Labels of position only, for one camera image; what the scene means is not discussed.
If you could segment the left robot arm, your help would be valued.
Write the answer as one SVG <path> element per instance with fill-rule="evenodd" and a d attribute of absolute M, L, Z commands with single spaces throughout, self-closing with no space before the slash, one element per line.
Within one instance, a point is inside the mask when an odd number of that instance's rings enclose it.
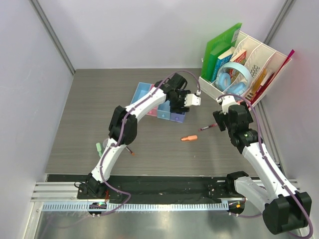
<path fill-rule="evenodd" d="M 187 80 L 180 72 L 173 73 L 155 83 L 154 87 L 139 100 L 126 107 L 117 106 L 109 125 L 106 148 L 96 167 L 78 186 L 78 199 L 102 199 L 112 189 L 129 198 L 129 192 L 122 191 L 108 183 L 110 173 L 122 151 L 137 137 L 139 121 L 153 108 L 169 101 L 171 112 L 188 112 L 190 106 L 199 105 L 201 87 L 193 94 L 186 90 Z"/>

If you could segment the light blue front bin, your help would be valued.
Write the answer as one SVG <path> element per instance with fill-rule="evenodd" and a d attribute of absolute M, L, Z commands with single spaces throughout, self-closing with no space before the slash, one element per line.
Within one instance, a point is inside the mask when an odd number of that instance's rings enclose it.
<path fill-rule="evenodd" d="M 138 101 L 140 98 L 144 97 L 151 89 L 151 84 L 149 83 L 143 83 L 143 82 L 139 82 L 138 86 L 135 90 L 135 93 L 133 95 L 133 98 L 131 100 L 131 104 L 135 103 L 136 101 Z"/>

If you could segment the purple plastic bin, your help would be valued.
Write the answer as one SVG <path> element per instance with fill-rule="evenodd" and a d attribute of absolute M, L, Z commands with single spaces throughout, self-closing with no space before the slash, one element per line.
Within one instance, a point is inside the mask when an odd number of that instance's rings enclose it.
<path fill-rule="evenodd" d="M 170 113 L 170 121 L 183 123 L 185 120 L 185 112 L 182 113 Z"/>

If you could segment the light blue bin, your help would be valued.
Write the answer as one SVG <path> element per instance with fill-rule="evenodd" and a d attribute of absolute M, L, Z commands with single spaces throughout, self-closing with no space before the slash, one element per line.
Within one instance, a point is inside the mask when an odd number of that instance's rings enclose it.
<path fill-rule="evenodd" d="M 170 105 L 169 101 L 166 101 L 158 106 L 157 118 L 170 120 Z"/>
<path fill-rule="evenodd" d="M 131 104 L 135 103 L 136 101 L 138 101 L 140 98 L 144 97 L 151 89 L 151 84 L 149 83 L 143 83 L 143 82 L 139 82 L 138 86 L 135 90 L 135 93 L 133 95 L 133 98 L 131 100 Z"/>

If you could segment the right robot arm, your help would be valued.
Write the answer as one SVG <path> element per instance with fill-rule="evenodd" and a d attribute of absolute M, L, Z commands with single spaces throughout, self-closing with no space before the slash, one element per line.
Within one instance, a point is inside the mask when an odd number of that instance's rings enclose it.
<path fill-rule="evenodd" d="M 262 213 L 267 229 L 274 235 L 309 227 L 305 237 L 313 236 L 310 220 L 312 200 L 307 192 L 299 192 L 269 156 L 261 138 L 261 130 L 251 129 L 251 113 L 245 103 L 231 105 L 226 112 L 214 111 L 221 131 L 228 131 L 231 143 L 257 172 L 261 188 L 244 172 L 227 175 L 225 191 L 229 196 L 245 196 Z"/>

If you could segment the pink plastic bin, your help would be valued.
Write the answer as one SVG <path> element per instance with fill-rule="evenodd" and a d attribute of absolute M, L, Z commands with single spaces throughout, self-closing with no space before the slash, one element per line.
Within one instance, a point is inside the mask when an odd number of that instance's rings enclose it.
<path fill-rule="evenodd" d="M 154 84 L 151 84 L 151 87 L 150 87 L 150 91 L 155 87 Z M 153 116 L 153 117 L 157 117 L 158 116 L 158 106 L 154 107 L 153 109 L 151 109 L 147 115 L 149 116 Z"/>

